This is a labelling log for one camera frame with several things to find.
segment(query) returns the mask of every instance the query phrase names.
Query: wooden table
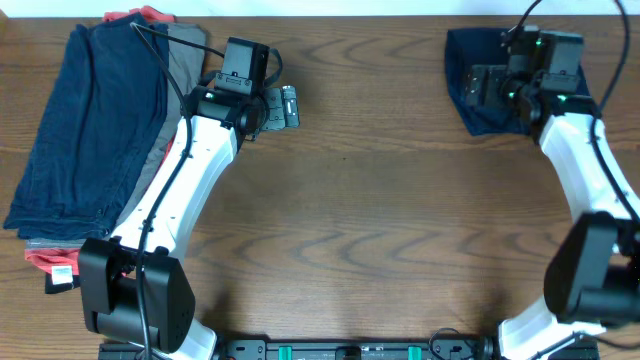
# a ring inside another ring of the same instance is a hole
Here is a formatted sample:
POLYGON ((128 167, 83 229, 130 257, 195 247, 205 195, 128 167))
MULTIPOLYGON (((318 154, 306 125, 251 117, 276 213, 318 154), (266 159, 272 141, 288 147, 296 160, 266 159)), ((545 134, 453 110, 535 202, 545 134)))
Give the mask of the wooden table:
MULTIPOLYGON (((0 42, 0 218, 22 177, 74 24, 10 19, 0 42)), ((550 162, 522 136, 468 135, 447 94, 447 29, 515 17, 184 18, 222 48, 277 47, 302 126, 246 144, 194 230, 186 272, 197 318, 272 338, 488 333, 541 294, 571 227, 550 162)), ((532 18, 584 35, 596 99, 619 58, 617 17, 532 18)), ((605 111, 609 144, 640 189, 638 18, 605 111)), ((209 58, 207 68, 220 66, 209 58)), ((95 358, 80 291, 45 296, 24 242, 0 232, 0 358, 95 358)), ((637 340, 638 328, 613 335, 637 340)), ((610 359, 638 358, 603 347, 610 359)))

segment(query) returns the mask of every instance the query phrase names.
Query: clothing label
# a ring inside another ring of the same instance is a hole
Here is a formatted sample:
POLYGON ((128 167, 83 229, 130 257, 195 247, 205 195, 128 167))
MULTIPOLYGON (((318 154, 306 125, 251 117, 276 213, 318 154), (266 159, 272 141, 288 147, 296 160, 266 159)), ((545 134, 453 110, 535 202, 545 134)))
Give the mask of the clothing label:
POLYGON ((52 266, 51 282, 53 283, 53 285, 72 283, 73 270, 71 270, 71 265, 52 266))

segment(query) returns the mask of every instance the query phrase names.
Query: gray cloth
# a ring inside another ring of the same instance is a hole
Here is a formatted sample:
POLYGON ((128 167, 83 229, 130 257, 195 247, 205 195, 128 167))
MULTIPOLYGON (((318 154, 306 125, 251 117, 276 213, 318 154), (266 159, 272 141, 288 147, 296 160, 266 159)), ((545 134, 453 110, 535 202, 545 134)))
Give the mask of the gray cloth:
MULTIPOLYGON (((199 45, 204 45, 206 42, 206 35, 198 25, 167 23, 167 26, 169 36, 177 37, 199 45)), ((198 79, 202 73, 204 55, 204 50, 169 41, 169 72, 176 80, 176 83, 183 94, 189 93, 198 83, 198 79)), ((142 200, 147 187, 151 184, 153 177, 162 163, 169 141, 176 132, 178 121, 180 121, 181 117, 180 100, 178 100, 178 96, 173 91, 171 84, 168 84, 167 90, 167 117, 160 129, 160 133, 158 134, 153 147, 151 148, 151 151, 147 155, 147 159, 142 167, 142 172, 136 182, 133 193, 116 221, 116 226, 122 224, 129 214, 133 212, 140 200, 142 200)), ((51 240, 34 238, 26 241, 26 249, 74 249, 80 248, 82 244, 84 244, 84 240, 85 239, 51 240)))

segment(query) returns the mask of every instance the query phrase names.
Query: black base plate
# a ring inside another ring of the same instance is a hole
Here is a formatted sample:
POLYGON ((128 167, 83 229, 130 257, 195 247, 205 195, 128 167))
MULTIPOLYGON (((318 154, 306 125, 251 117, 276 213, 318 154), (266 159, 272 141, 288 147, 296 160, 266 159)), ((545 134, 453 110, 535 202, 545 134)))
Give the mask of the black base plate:
MULTIPOLYGON (((434 355, 428 341, 234 340, 217 346, 211 360, 490 360, 494 359, 486 355, 493 352, 490 344, 485 339, 472 337, 442 337, 433 340, 434 355)), ((140 356, 138 346, 102 344, 98 360, 135 360, 136 356, 140 356)), ((600 360, 600 355, 595 342, 582 341, 551 355, 549 359, 600 360)))

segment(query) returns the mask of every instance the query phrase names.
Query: green connector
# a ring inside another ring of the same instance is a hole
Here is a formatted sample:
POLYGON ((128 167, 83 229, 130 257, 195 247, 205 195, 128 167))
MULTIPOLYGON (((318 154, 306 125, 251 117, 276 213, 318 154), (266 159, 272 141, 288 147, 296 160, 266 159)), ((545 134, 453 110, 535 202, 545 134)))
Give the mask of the green connector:
POLYGON ((409 360, 422 360, 422 348, 419 346, 409 346, 409 360))
POLYGON ((292 360, 293 350, 291 346, 281 346, 278 349, 278 360, 292 360))

